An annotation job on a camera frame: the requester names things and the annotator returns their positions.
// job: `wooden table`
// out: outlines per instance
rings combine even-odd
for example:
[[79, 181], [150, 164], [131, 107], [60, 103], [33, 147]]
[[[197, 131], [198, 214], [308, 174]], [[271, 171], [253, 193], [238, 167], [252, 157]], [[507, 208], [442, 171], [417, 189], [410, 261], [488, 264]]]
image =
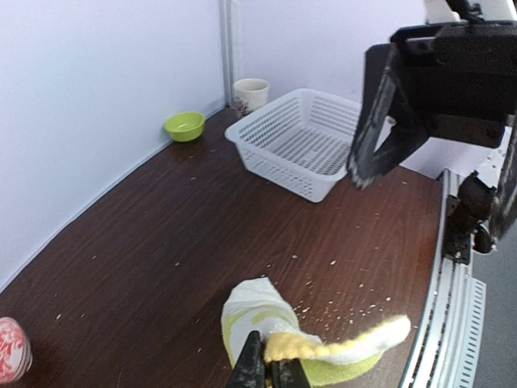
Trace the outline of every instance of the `wooden table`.
[[[301, 326], [327, 340], [393, 314], [418, 325], [439, 182], [398, 168], [363, 192], [344, 180], [311, 204], [244, 170], [224, 139], [234, 121], [224, 111], [202, 140], [151, 159], [0, 295], [0, 314], [34, 345], [13, 387], [224, 386], [221, 309], [232, 287], [259, 276], [310, 306]], [[397, 387], [413, 338], [343, 386]]]

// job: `pink patterned cup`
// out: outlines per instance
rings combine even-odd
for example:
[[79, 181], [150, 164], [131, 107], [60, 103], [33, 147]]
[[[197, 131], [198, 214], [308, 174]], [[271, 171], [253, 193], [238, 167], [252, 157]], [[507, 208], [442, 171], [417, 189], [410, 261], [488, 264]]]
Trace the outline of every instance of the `pink patterned cup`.
[[19, 380], [32, 364], [31, 345], [12, 318], [0, 318], [0, 384]]

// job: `wall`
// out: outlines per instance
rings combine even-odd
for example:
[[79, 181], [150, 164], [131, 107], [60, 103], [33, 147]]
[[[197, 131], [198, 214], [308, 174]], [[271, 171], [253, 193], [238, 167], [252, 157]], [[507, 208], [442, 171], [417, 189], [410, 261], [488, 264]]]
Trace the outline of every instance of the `wall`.
[[4, 0], [0, 48], [1, 290], [167, 117], [224, 98], [216, 0]]
[[[236, 78], [271, 82], [271, 97], [299, 87], [360, 102], [364, 51], [400, 27], [422, 24], [423, 0], [232, 0]], [[489, 153], [431, 139], [403, 165], [435, 178], [467, 175]]]

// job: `lime green plastic bowl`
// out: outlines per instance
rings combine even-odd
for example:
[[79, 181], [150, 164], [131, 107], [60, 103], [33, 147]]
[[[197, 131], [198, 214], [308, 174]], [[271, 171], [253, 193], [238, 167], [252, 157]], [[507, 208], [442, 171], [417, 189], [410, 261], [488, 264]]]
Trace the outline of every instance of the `lime green plastic bowl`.
[[192, 141], [203, 134], [204, 116], [198, 112], [180, 113], [167, 120], [164, 129], [174, 141]]

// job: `basket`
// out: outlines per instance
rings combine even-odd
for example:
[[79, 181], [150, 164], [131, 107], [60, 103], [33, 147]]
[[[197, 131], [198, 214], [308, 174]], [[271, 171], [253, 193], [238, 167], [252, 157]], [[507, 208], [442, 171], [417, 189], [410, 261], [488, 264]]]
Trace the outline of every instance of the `basket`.
[[292, 91], [226, 130], [248, 171], [311, 202], [345, 174], [360, 104], [310, 89]]

